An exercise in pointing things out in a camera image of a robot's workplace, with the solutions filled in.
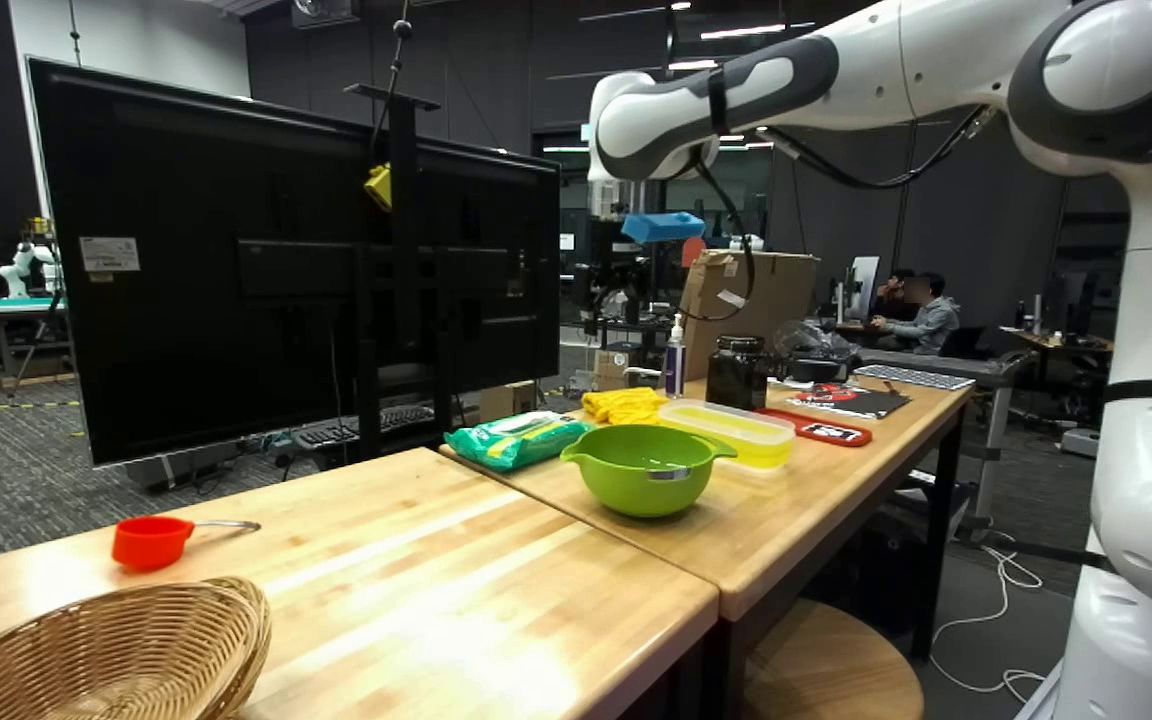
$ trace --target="wicker basket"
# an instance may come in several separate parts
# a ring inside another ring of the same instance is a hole
[[[266,654],[266,596],[237,576],[94,596],[0,637],[0,720],[234,715]]]

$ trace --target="lab room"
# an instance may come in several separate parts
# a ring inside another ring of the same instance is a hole
[[[0,0],[4,715],[1152,715],[1152,0]]]

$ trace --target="green bowl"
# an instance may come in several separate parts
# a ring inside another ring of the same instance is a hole
[[[689,512],[720,457],[736,452],[659,424],[608,424],[565,449],[584,487],[621,518]]]

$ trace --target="black screen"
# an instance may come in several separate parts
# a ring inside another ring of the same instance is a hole
[[[396,292],[394,220],[362,188],[370,127],[34,73],[98,466],[355,414],[354,375],[378,371],[355,364],[355,329],[379,364],[483,354],[450,364],[458,391],[555,371],[550,170],[420,146],[435,243],[420,243],[420,292]],[[354,315],[355,258],[378,264],[378,326]],[[444,292],[466,268],[483,277]],[[424,340],[389,354],[414,296]]]

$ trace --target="person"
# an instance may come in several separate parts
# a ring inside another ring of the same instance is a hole
[[[872,315],[872,329],[913,340],[913,354],[942,357],[946,340],[960,329],[960,304],[946,296],[942,271],[920,271],[913,280],[913,322]]]
[[[882,286],[882,292],[872,296],[872,314],[869,315],[887,315],[887,322],[913,322],[920,310],[913,304],[913,268],[891,268],[891,277]]]

